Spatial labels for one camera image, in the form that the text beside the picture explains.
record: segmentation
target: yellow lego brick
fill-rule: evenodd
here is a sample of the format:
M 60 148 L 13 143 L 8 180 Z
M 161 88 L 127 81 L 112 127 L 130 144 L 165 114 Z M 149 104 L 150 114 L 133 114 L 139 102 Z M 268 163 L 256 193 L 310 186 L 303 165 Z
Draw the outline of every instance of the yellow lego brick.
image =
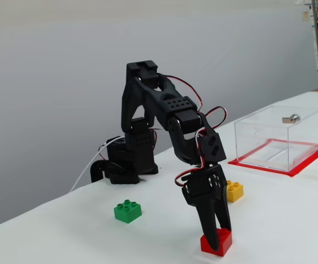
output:
M 243 185 L 227 181 L 227 201 L 235 202 L 244 195 Z

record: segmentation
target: cable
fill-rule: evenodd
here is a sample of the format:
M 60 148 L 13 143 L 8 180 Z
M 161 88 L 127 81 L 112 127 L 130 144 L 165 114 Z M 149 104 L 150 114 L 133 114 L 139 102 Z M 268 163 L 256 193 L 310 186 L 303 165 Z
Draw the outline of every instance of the cable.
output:
M 153 146 L 153 150 L 155 149 L 155 146 L 157 145 L 157 140 L 158 140 L 158 133 L 152 129 L 154 131 L 154 135 L 155 135 L 155 142 L 154 142 L 154 146 Z
M 77 183 L 79 182 L 79 180 L 81 179 L 81 177 L 83 176 L 84 172 L 86 171 L 86 169 L 90 166 L 90 164 L 97 158 L 97 156 L 107 147 L 109 146 L 112 142 L 115 142 L 118 139 L 123 139 L 125 136 L 119 136 L 116 137 L 115 139 L 112 139 L 112 141 L 109 141 L 108 143 L 104 144 L 104 146 L 98 151 L 98 153 L 96 153 L 96 155 L 92 158 L 92 160 L 88 163 L 88 165 L 84 168 L 84 170 L 82 171 L 81 175 L 78 177 L 77 181 L 75 182 L 75 184 L 72 186 L 70 192 L 72 192 Z
M 222 109 L 224 110 L 225 112 L 225 116 L 224 116 L 224 119 L 217 125 L 213 126 L 212 128 L 215 129 L 217 127 L 219 127 L 226 119 L 227 119 L 227 110 L 225 107 L 222 107 L 222 106 L 216 106 L 214 107 L 213 109 L 211 109 L 205 116 L 207 117 L 208 115 L 212 114 L 213 112 L 215 112 L 216 110 L 218 109 Z M 202 127 L 200 129 L 197 130 L 196 134 L 194 135 L 194 138 L 195 138 L 195 141 L 196 141 L 196 144 L 197 144 L 197 148 L 200 150 L 201 152 L 201 149 L 200 149 L 200 146 L 199 146 L 199 143 L 198 143 L 198 136 L 202 135 L 200 134 L 200 132 L 203 132 L 205 130 L 205 127 Z M 180 182 L 178 182 L 178 180 L 183 177 L 184 175 L 188 174 L 188 173 L 191 173 L 191 172 L 195 172 L 195 171 L 198 171 L 202 168 L 205 167 L 205 160 L 203 158 L 203 155 L 200 156 L 200 162 L 201 162 L 201 166 L 199 168 L 192 168 L 192 169 L 189 169 L 189 170 L 186 170 L 185 172 L 182 172 L 181 174 L 179 174 L 176 178 L 175 178 L 175 183 L 176 185 L 180 186 L 180 187 L 183 187 L 184 185 L 181 184 Z
M 224 117 L 224 119 L 221 121 L 220 124 L 213 126 L 212 129 L 215 129 L 215 128 L 219 127 L 219 126 L 222 125 L 223 122 L 227 119 L 228 113 L 227 113 L 226 108 L 223 107 L 223 106 L 216 106 L 216 107 L 214 107 L 214 108 L 211 109 L 205 116 L 208 117 L 210 114 L 212 114 L 213 112 L 215 112 L 217 109 L 222 109 L 222 110 L 224 110 L 224 112 L 225 112 L 225 117 Z
M 198 135 L 199 135 L 199 132 L 201 132 L 202 130 L 205 130 L 205 127 L 202 127 L 200 129 L 198 129 L 196 134 L 195 134 L 195 136 L 194 136 L 196 144 L 197 144 L 197 148 L 200 150 L 200 152 L 201 152 L 201 149 L 200 149 L 200 145 L 198 143 Z M 201 162 L 201 166 L 199 168 L 189 169 L 189 170 L 186 170 L 185 172 L 182 172 L 180 175 L 178 175 L 175 178 L 175 184 L 177 186 L 183 187 L 183 184 L 179 183 L 178 179 L 180 179 L 181 177 L 183 177 L 184 175 L 186 175 L 186 174 L 188 174 L 190 172 L 195 172 L 195 171 L 198 171 L 198 170 L 203 169 L 205 167 L 205 160 L 203 158 L 203 155 L 200 155 L 200 162 Z
M 195 95 L 198 97 L 198 100 L 199 100 L 199 108 L 198 108 L 198 111 L 200 111 L 200 109 L 202 109 L 202 106 L 203 106 L 203 101 L 201 99 L 201 97 L 198 95 L 197 91 L 193 88 L 192 85 L 190 85 L 189 83 L 187 83 L 186 81 L 176 77 L 176 76 L 173 76 L 173 75 L 165 75 L 167 78 L 172 78 L 172 79 L 176 79 L 178 81 L 181 81 L 182 83 L 184 83 L 185 85 L 188 85 L 192 91 L 195 93 Z
M 102 155 L 101 153 L 99 153 L 99 155 L 101 156 L 101 158 L 102 158 L 103 160 L 105 160 L 105 161 L 106 161 L 106 158 L 104 158 L 104 157 L 103 157 L 103 155 Z

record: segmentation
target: white wire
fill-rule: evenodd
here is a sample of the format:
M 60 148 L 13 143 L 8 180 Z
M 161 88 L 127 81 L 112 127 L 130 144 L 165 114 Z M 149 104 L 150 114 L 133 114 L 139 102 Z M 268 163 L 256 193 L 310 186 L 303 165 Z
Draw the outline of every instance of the white wire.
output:
M 115 139 L 112 139 L 112 141 L 108 142 L 108 143 L 105 143 L 105 145 L 98 151 L 98 153 L 96 153 L 96 155 L 92 158 L 91 161 L 89 161 L 88 165 L 84 168 L 84 170 L 82 171 L 81 175 L 78 177 L 77 181 L 75 182 L 75 184 L 72 186 L 70 192 L 72 192 L 77 183 L 79 182 L 79 180 L 81 179 L 81 177 L 83 176 L 84 172 L 86 171 L 86 169 L 90 166 L 90 164 L 97 158 L 97 156 L 103 151 L 103 149 L 105 149 L 107 146 L 109 146 L 112 142 L 116 141 L 116 140 L 119 140 L 119 139 L 123 139 L 125 136 L 120 136 L 120 137 L 117 137 Z
M 196 135 L 194 136 L 195 137 L 195 139 L 196 139 L 196 144 L 197 144 L 197 148 L 199 148 L 199 143 L 198 143 L 198 135 L 199 135 L 199 132 L 200 131 L 202 131 L 202 130 L 204 130 L 205 129 L 205 127 L 202 127 L 202 128 L 200 128 L 200 129 L 198 129 L 197 130 L 197 132 L 196 132 Z M 202 166 L 201 166 L 201 168 L 203 167 L 203 154 L 201 153 L 201 156 L 200 156 L 200 162 L 201 162 L 201 164 L 202 164 Z

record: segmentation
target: red lego brick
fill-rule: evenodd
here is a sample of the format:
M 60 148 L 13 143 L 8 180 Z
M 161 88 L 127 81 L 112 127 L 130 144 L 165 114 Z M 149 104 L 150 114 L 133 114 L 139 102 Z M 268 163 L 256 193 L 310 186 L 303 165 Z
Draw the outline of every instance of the red lego brick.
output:
M 232 245 L 232 232 L 227 230 L 226 228 L 222 228 L 222 229 L 218 228 L 217 234 L 219 236 L 219 244 L 220 244 L 218 251 L 214 251 L 210 247 L 205 235 L 203 235 L 202 238 L 200 239 L 200 245 L 202 247 L 203 252 L 223 257 L 226 254 L 227 250 Z

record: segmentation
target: green lego brick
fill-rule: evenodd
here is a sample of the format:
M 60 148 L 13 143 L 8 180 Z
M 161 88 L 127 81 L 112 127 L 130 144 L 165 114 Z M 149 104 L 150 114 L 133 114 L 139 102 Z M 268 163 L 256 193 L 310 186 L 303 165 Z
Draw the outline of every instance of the green lego brick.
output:
M 137 219 L 142 215 L 141 205 L 130 200 L 125 200 L 124 203 L 119 203 L 115 208 L 115 218 L 127 224 Z

